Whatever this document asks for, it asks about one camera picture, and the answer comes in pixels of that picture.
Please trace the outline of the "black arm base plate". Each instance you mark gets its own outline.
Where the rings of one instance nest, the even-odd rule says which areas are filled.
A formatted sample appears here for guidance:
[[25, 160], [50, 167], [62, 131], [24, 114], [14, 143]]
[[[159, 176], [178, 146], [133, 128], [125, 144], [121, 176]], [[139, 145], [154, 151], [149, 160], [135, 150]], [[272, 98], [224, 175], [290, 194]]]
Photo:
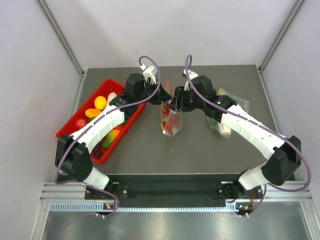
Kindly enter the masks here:
[[108, 191], [121, 207], [222, 207], [229, 201], [251, 204], [262, 197], [260, 186], [249, 191], [233, 186], [239, 174], [112, 174]]

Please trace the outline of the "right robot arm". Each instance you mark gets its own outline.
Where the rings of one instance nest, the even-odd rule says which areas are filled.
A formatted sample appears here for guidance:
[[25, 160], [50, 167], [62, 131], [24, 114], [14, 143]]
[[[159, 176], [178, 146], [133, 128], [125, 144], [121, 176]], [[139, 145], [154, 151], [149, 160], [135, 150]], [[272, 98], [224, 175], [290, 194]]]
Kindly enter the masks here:
[[302, 160], [297, 151], [301, 150], [301, 141], [297, 137], [278, 135], [257, 122], [234, 99], [218, 95], [206, 76], [195, 77], [192, 84], [176, 87], [169, 107], [177, 112], [202, 110], [207, 117], [246, 139], [266, 159], [265, 163], [239, 176], [233, 185], [237, 197], [245, 198], [253, 188], [265, 184], [282, 186], [300, 167]]

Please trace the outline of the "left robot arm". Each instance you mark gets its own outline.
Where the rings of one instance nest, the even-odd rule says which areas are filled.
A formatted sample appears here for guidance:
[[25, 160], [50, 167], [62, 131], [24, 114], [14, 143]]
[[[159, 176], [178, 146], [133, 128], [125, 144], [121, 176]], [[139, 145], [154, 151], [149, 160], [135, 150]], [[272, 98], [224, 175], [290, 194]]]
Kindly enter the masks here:
[[[161, 85], [161, 74], [132, 73], [126, 85], [128, 95], [122, 92], [114, 97], [103, 111], [81, 129], [58, 138], [54, 165], [55, 184], [79, 182], [96, 190], [102, 198], [109, 198], [114, 191], [110, 178], [93, 166], [91, 152], [94, 147], [115, 127], [130, 121], [144, 103], [160, 105], [171, 100]], [[58, 172], [64, 172], [68, 179], [59, 180]]]

